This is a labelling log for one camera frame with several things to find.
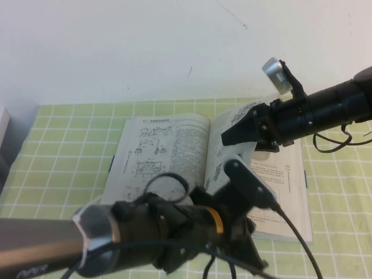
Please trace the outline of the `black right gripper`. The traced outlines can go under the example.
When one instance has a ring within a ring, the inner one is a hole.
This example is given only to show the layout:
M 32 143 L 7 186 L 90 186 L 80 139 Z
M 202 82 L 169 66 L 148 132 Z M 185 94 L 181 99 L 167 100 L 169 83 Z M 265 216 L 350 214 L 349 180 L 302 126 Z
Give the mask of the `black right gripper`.
M 280 135 L 275 123 L 277 106 L 280 98 L 270 102 L 259 103 L 250 109 L 236 124 L 221 134 L 222 144 L 232 146 L 245 142 L 257 142 L 256 151 L 279 152 Z

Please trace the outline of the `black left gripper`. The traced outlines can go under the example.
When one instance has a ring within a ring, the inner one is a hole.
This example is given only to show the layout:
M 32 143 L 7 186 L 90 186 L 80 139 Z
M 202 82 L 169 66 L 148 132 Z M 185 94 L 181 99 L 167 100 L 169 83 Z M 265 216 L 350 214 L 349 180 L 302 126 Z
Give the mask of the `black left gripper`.
M 256 225 L 247 216 L 251 210 L 252 208 L 248 210 L 221 209 L 229 245 L 228 254 L 239 261 L 264 270 L 269 264 L 260 257 L 252 239 Z

